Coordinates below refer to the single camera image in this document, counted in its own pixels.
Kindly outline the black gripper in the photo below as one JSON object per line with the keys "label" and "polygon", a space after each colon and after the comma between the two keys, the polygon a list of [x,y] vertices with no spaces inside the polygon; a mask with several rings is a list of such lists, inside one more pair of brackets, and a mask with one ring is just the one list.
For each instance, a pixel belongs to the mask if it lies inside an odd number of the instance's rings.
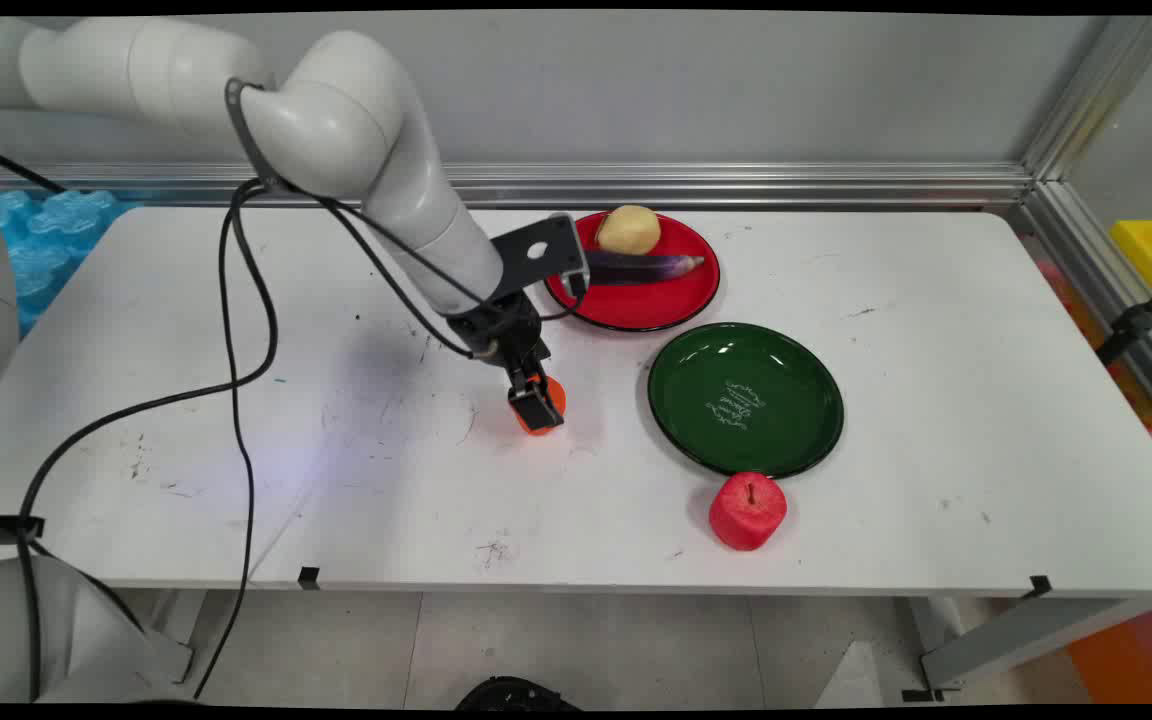
{"label": "black gripper", "polygon": [[507,401],[518,397],[518,424],[530,435],[544,435],[561,425],[561,382],[538,373],[550,359],[541,338],[540,313],[529,296],[502,296],[488,305],[445,318],[476,359],[503,369]]}

